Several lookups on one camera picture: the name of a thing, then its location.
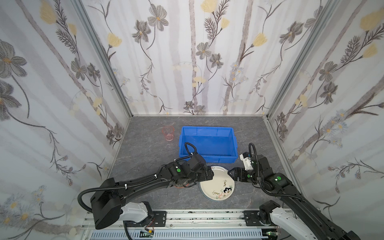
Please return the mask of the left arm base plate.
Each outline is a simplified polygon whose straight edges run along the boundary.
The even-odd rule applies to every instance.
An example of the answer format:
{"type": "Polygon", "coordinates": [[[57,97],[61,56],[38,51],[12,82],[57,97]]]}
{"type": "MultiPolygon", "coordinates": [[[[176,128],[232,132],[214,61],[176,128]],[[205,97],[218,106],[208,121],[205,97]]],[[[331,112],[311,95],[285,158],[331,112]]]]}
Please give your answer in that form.
{"type": "Polygon", "coordinates": [[[166,211],[154,211],[143,221],[136,223],[133,221],[123,221],[124,226],[128,228],[147,228],[147,227],[165,227],[167,219],[166,211]]]}

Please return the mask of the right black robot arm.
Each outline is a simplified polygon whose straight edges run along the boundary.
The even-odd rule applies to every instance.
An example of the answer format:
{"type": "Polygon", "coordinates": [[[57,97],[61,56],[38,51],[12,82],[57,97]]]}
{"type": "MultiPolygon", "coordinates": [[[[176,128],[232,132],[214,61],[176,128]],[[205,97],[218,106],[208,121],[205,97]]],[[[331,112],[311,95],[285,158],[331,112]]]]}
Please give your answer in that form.
{"type": "Polygon", "coordinates": [[[270,197],[280,199],[295,214],[291,217],[279,204],[268,201],[259,207],[254,220],[276,225],[297,240],[358,240],[353,231],[345,231],[321,213],[282,173],[274,173],[267,158],[258,155],[254,144],[242,155],[245,166],[233,168],[228,175],[236,182],[251,183],[270,197]]]}

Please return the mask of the cream floral plate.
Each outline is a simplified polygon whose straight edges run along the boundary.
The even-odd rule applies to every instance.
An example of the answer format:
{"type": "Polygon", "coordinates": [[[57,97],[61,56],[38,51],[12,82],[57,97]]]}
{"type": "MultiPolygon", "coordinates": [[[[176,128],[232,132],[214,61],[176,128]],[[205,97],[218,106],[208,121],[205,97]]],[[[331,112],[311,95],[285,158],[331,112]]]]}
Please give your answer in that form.
{"type": "Polygon", "coordinates": [[[211,166],[213,179],[199,183],[204,196],[213,201],[228,199],[235,190],[235,181],[228,175],[228,170],[221,166],[211,166]]]}

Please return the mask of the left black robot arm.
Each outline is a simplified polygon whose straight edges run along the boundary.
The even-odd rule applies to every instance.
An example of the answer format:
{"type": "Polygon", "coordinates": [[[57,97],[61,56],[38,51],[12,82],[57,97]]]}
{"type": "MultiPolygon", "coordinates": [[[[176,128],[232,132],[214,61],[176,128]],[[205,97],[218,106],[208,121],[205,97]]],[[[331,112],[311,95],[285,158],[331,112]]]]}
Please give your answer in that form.
{"type": "Polygon", "coordinates": [[[214,172],[197,149],[187,156],[163,164],[148,176],[116,182],[105,180],[98,188],[79,193],[79,205],[93,215],[95,228],[105,229],[117,221],[147,224],[154,218],[148,202],[134,203],[134,199],[159,189],[191,188],[197,183],[211,181],[214,172]]]}

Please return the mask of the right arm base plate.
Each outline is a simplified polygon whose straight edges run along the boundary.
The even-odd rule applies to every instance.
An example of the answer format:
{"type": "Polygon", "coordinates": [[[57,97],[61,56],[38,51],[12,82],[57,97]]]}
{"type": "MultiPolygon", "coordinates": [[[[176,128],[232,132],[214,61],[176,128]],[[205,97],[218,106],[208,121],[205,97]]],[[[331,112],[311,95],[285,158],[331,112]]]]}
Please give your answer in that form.
{"type": "Polygon", "coordinates": [[[269,226],[269,215],[265,211],[244,211],[244,220],[247,227],[269,226]]]}

